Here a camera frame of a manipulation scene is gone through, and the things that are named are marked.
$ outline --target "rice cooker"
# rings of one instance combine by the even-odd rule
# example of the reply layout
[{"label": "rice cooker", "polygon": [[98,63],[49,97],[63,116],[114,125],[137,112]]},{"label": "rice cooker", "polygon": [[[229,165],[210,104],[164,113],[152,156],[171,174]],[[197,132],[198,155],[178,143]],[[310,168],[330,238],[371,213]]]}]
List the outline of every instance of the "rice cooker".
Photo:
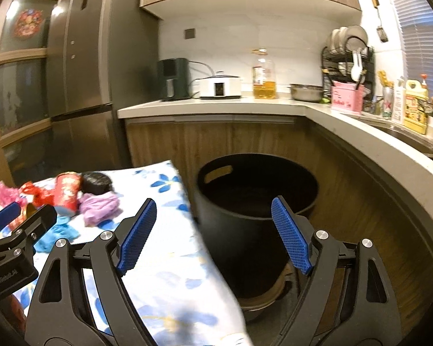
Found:
[{"label": "rice cooker", "polygon": [[241,79],[219,71],[214,76],[199,80],[201,99],[238,99],[241,97]]}]

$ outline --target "pink basket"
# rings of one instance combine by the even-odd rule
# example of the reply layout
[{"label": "pink basket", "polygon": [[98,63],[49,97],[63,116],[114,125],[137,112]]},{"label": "pink basket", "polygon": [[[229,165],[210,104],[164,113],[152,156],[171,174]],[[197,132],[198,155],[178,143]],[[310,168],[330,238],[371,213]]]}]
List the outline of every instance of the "pink basket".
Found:
[{"label": "pink basket", "polygon": [[361,114],[363,98],[369,90],[364,88],[362,84],[357,90],[354,89],[353,83],[336,82],[336,85],[332,87],[332,108],[350,114]]}]

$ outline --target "kitchen countertop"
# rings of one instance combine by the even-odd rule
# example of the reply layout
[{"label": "kitchen countertop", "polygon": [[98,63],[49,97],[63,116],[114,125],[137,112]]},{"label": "kitchen countertop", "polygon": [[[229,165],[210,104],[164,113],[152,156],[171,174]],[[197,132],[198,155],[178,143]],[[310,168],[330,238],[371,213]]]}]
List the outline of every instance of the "kitchen countertop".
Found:
[{"label": "kitchen countertop", "polygon": [[[433,160],[393,136],[366,125],[355,116],[331,109],[329,105],[285,97],[259,100],[250,96],[228,100],[153,101],[118,110],[120,119],[208,115],[211,120],[210,116],[216,114],[305,116],[373,160],[398,181],[433,219]],[[432,134],[413,134],[432,141]]]}]

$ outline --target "yellow detergent bottle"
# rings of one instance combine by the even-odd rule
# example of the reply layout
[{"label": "yellow detergent bottle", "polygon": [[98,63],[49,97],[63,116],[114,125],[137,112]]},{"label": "yellow detergent bottle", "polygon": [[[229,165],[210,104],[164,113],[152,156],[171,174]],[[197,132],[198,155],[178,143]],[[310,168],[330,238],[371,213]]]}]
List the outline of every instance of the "yellow detergent bottle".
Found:
[{"label": "yellow detergent bottle", "polygon": [[424,89],[418,80],[407,81],[405,127],[417,133],[426,134],[428,117],[425,113],[425,103],[428,100],[428,90]]}]

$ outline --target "marble backsplash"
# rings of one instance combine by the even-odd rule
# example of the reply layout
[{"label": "marble backsplash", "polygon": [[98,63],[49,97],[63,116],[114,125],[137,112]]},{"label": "marble backsplash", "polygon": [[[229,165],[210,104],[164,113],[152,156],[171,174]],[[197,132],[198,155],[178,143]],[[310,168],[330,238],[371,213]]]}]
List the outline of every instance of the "marble backsplash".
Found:
[{"label": "marble backsplash", "polygon": [[[240,76],[243,91],[252,89],[253,49],[267,48],[276,66],[278,92],[290,83],[322,85],[320,52],[336,22],[301,14],[212,14],[181,16],[160,22],[159,57],[186,57],[207,63],[215,71]],[[194,39],[184,30],[195,29]],[[210,75],[191,63],[192,79]],[[194,83],[194,92],[198,90]]]}]

